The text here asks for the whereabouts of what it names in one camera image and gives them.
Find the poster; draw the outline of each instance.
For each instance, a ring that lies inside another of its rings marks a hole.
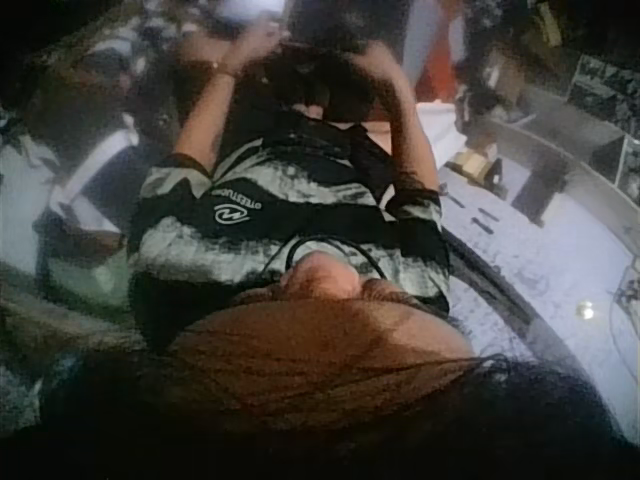
[[[640,139],[640,73],[583,55],[569,103]]]

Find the small light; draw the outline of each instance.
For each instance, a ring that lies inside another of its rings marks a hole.
[[[578,308],[576,309],[576,315],[583,320],[591,320],[595,317],[596,312],[593,309],[593,303],[591,302],[580,302],[578,304]]]

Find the hand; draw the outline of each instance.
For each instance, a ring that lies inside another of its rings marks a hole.
[[[262,14],[232,45],[222,63],[234,74],[273,53],[288,34],[273,22],[268,14]]]
[[[393,53],[382,42],[369,42],[363,54],[350,53],[347,58],[358,70],[381,86],[406,78]]]

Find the bracelet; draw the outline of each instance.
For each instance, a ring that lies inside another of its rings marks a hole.
[[[214,75],[226,75],[228,77],[233,78],[234,80],[238,80],[239,75],[236,72],[233,72],[228,68],[224,63],[215,62],[213,64],[213,74]]]

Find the cord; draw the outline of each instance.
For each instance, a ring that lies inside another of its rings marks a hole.
[[[324,243],[329,243],[330,244],[330,242],[332,240],[333,241],[338,241],[340,243],[343,243],[343,244],[347,245],[348,247],[351,247],[354,250],[356,250],[360,255],[362,255],[371,264],[371,266],[375,269],[376,273],[378,274],[378,276],[382,280],[387,280],[387,276],[382,271],[382,268],[380,268],[380,265],[378,265],[378,262],[376,262],[374,260],[374,258],[371,256],[371,254],[369,252],[367,252],[360,245],[357,245],[357,244],[355,244],[355,243],[353,243],[353,242],[351,242],[349,240],[346,240],[346,239],[340,238],[340,237],[336,237],[336,236],[333,236],[333,235],[313,235],[313,236],[310,236],[310,237],[302,238],[302,239],[298,240],[296,243],[294,243],[293,246],[291,247],[291,249],[289,250],[289,254],[287,255],[287,262],[286,262],[286,265],[285,265],[285,271],[290,270],[291,267],[293,267],[293,258],[295,257],[296,252],[305,243],[309,243],[309,242],[324,242]]]
[[[622,278],[620,279],[620,283],[618,284],[618,288],[616,289],[615,293],[613,294],[613,298],[611,299],[611,303],[609,305],[609,335],[611,335],[611,340],[613,342],[613,346],[616,349],[616,352],[618,354],[618,357],[620,358],[620,361],[622,362],[622,365],[624,365],[624,368],[627,370],[627,373],[629,375],[631,375],[631,378],[633,378],[633,380],[637,384],[638,383],[638,376],[633,372],[633,368],[631,368],[629,366],[629,364],[627,363],[627,360],[625,359],[624,354],[622,353],[622,349],[620,348],[620,344],[618,343],[618,340],[616,339],[616,336],[613,333],[613,307],[614,307],[614,305],[616,303],[616,297],[617,297],[618,293],[622,290],[622,287],[624,285],[624,281],[625,281],[625,279],[627,277],[627,272],[630,270],[630,268],[631,267],[627,267],[624,270],[624,272],[622,273]]]

